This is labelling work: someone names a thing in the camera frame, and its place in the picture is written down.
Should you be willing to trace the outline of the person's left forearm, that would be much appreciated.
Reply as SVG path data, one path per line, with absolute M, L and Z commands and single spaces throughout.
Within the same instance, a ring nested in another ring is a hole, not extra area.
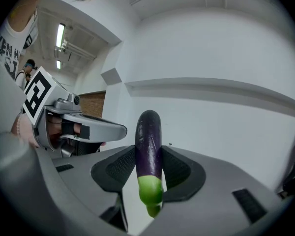
M 28 118 L 27 114 L 19 114 L 11 128 L 11 132 L 18 136 L 20 139 L 28 142 L 31 146 L 39 148 L 40 145 L 37 143 L 34 136 L 32 123 Z

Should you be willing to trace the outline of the person's left hand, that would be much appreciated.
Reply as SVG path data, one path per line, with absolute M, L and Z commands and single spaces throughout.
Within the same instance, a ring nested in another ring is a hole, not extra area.
M 54 146 L 59 143 L 59 138 L 62 135 L 62 127 L 67 128 L 70 126 L 70 129 L 73 130 L 74 135 L 80 134 L 81 130 L 81 124 L 73 123 L 68 120 L 62 120 L 59 117 L 51 115 L 48 116 L 47 124 L 50 141 Z

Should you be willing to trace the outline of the long ceiling light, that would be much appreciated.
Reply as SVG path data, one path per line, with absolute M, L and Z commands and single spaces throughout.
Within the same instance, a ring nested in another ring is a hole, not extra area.
M 62 38 L 63 38 L 63 34 L 64 34 L 64 29 L 65 29 L 65 25 L 60 23 L 59 26 L 58 26 L 57 37 L 56 37 L 56 46 L 58 48 L 60 48 L 61 44 L 62 44 Z

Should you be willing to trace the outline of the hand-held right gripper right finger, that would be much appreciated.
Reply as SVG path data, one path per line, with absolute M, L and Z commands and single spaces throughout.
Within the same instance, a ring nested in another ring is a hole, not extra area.
M 291 198 L 282 200 L 236 165 L 164 146 L 171 162 L 183 162 L 184 182 L 164 193 L 163 207 L 142 236 L 278 236 L 271 227 Z

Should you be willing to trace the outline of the purple eggplant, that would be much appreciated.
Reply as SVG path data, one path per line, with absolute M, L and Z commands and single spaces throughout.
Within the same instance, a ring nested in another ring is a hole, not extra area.
M 135 133 L 135 167 L 139 197 L 150 217 L 155 218 L 163 202 L 161 118 L 156 111 L 144 111 Z

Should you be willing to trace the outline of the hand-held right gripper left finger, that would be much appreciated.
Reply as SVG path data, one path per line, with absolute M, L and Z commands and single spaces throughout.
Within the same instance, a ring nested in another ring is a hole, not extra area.
M 52 159 L 37 149 L 49 194 L 66 232 L 126 232 L 122 189 L 131 175 L 134 146 Z

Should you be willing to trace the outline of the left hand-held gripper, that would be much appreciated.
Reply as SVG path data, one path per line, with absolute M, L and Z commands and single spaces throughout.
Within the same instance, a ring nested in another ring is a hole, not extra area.
M 25 94 L 23 109 L 31 121 L 35 141 L 46 150 L 58 151 L 62 158 L 96 153 L 102 142 L 118 141 L 127 135 L 124 125 L 82 114 L 80 97 L 66 90 L 43 67 L 25 87 Z M 80 124 L 80 133 L 70 135 L 62 129 L 62 135 L 51 140 L 48 125 L 69 122 Z

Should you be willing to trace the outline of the white ceiling pipes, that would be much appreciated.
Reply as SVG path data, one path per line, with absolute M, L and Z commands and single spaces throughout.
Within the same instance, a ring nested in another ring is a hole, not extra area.
M 54 48 L 54 56 L 56 58 L 59 57 L 60 53 L 73 53 L 85 59 L 94 60 L 96 58 L 95 55 L 85 51 L 84 49 L 70 43 L 66 39 L 63 41 L 60 47 L 55 46 Z

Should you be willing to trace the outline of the white printed t-shirt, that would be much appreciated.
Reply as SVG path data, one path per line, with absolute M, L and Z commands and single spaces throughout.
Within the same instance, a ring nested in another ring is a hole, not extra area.
M 23 31 L 16 32 L 6 19 L 0 28 L 0 64 L 15 79 L 19 58 L 38 37 L 38 12 L 35 11 Z

